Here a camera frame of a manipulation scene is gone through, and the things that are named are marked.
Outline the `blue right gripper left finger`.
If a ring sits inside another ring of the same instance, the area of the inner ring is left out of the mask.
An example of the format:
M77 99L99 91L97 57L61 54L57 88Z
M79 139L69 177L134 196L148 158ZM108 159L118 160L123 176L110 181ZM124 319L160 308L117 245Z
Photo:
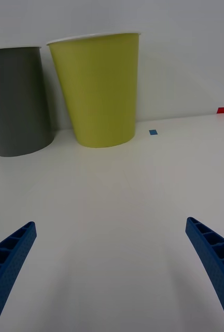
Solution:
M30 221L0 242L0 315L36 237Z

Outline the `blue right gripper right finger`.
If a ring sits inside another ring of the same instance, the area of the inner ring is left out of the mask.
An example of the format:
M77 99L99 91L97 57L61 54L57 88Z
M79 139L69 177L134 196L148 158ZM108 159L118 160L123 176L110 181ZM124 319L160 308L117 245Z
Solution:
M224 310L224 238L193 217L187 218L185 232Z

